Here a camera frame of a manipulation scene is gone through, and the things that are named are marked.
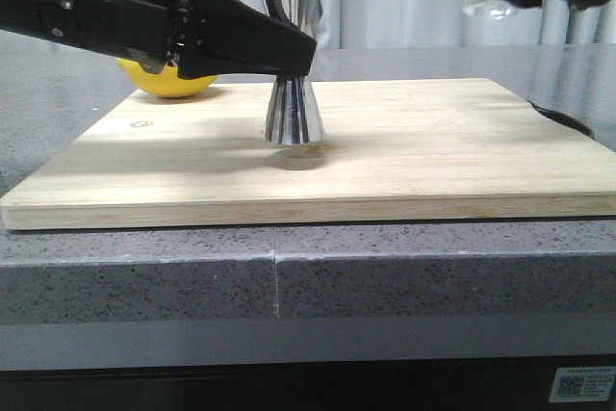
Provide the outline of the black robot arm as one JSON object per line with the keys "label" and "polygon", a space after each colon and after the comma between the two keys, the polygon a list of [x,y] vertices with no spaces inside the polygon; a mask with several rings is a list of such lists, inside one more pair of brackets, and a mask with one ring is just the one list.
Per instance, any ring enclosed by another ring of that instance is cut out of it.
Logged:
{"label": "black robot arm", "polygon": [[137,62],[179,78],[308,74],[316,42],[240,0],[1,0],[5,31]]}

